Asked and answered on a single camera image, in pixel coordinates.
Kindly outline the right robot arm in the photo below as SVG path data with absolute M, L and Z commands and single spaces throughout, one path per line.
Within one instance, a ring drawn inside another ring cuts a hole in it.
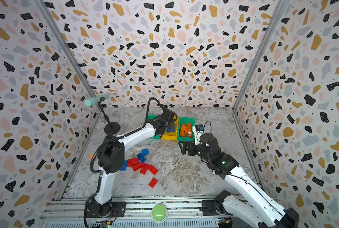
M 233 186 L 248 202 L 244 203 L 223 190 L 214 198 L 216 212 L 235 215 L 252 228 L 296 228 L 298 213 L 286 209 L 266 194 L 229 154 L 222 152 L 211 132 L 204 132 L 204 125 L 192 127 L 192 141 L 180 141 L 182 154 L 199 156 L 201 161 L 221 179 Z

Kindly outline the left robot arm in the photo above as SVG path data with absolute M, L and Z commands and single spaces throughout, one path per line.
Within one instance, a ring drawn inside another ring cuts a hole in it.
M 88 215 L 104 218 L 114 213 L 112 189 L 116 173 L 125 164 L 125 152 L 149 138 L 163 136 L 177 119 L 177 114 L 164 108 L 161 115 L 147 119 L 143 126 L 123 135 L 106 137 L 90 162 L 90 171 L 99 174 L 99 178 L 95 193 L 85 202 L 85 218 Z

